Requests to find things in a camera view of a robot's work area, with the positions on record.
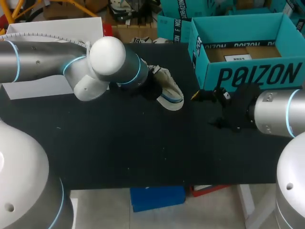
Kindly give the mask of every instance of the shoe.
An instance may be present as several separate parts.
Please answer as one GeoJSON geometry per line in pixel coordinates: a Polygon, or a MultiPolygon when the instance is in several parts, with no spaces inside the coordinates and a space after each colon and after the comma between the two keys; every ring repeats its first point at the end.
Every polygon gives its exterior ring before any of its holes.
{"type": "Polygon", "coordinates": [[[144,37],[144,38],[134,37],[131,43],[152,43],[152,40],[149,37],[144,37]]]}
{"type": "Polygon", "coordinates": [[[160,66],[149,66],[152,69],[155,79],[162,86],[162,94],[157,98],[157,101],[170,111],[177,111],[184,104],[184,96],[176,82],[171,76],[171,73],[166,68],[160,66]]]}

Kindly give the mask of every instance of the blue box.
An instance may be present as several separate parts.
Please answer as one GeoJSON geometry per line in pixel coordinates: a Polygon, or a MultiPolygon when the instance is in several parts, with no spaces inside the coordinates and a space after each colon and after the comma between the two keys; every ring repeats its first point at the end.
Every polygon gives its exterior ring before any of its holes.
{"type": "Polygon", "coordinates": [[[305,2],[304,0],[294,0],[296,9],[295,11],[298,12],[299,14],[305,14],[305,2]]]}
{"type": "Polygon", "coordinates": [[[290,17],[295,10],[294,4],[294,0],[272,0],[269,9],[271,13],[284,13],[290,17]]]}
{"type": "Polygon", "coordinates": [[[305,39],[283,13],[193,18],[189,55],[200,88],[234,92],[243,83],[261,89],[295,88],[305,77],[305,39]],[[276,49],[280,57],[211,62],[207,52],[231,48],[276,49]]]}
{"type": "Polygon", "coordinates": [[[243,15],[243,14],[260,14],[260,13],[271,13],[267,7],[253,8],[248,10],[237,10],[234,6],[232,10],[227,12],[227,15],[243,15]]]}
{"type": "Polygon", "coordinates": [[[162,11],[158,14],[158,37],[162,37],[174,42],[188,43],[190,31],[190,21],[165,17],[162,11]]]}
{"type": "Polygon", "coordinates": [[[234,7],[235,4],[233,0],[224,0],[216,7],[216,15],[225,15],[227,10],[234,7]]]}
{"type": "Polygon", "coordinates": [[[214,0],[161,0],[161,4],[166,17],[182,20],[213,16],[216,10],[214,0]]]}
{"type": "Polygon", "coordinates": [[[185,202],[182,186],[131,188],[131,202],[134,212],[163,208],[185,202]]]}

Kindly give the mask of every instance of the tiled floor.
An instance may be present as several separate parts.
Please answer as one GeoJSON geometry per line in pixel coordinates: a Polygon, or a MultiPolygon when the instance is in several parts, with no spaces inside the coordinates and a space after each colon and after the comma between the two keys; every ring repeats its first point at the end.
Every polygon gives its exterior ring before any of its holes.
{"type": "MultiPolygon", "coordinates": [[[[270,185],[251,185],[258,203],[270,185]]],[[[133,213],[129,189],[72,191],[78,198],[75,229],[244,229],[236,187],[201,197],[188,197],[182,205],[133,213]]],[[[278,229],[271,215],[261,229],[278,229]]]]}

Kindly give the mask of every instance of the red object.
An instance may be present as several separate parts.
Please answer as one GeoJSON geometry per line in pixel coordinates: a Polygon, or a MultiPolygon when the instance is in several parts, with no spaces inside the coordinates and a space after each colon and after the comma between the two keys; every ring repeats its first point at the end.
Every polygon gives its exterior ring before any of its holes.
{"type": "Polygon", "coordinates": [[[8,24],[8,20],[6,20],[6,17],[5,15],[3,14],[1,17],[0,17],[0,28],[3,29],[5,25],[8,24]]]}
{"type": "Polygon", "coordinates": [[[230,185],[212,185],[210,187],[206,187],[206,188],[200,189],[198,191],[194,191],[194,187],[190,186],[190,190],[194,197],[198,197],[198,196],[202,196],[202,195],[205,195],[205,194],[208,194],[211,192],[215,192],[217,190],[220,190],[222,188],[229,187],[229,186],[230,185]]]}
{"type": "Polygon", "coordinates": [[[104,36],[112,36],[112,26],[108,23],[103,23],[104,36]]]}

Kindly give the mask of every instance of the black tabletop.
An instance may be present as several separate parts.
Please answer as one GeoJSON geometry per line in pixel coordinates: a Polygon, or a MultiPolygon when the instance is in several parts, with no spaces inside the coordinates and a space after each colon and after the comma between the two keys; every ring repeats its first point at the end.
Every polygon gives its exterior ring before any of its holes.
{"type": "Polygon", "coordinates": [[[190,101],[198,84],[186,44],[130,47],[170,70],[181,110],[115,91],[90,102],[73,94],[10,101],[1,89],[0,117],[42,145],[69,189],[275,182],[289,138],[208,125],[221,108],[190,101]]]}

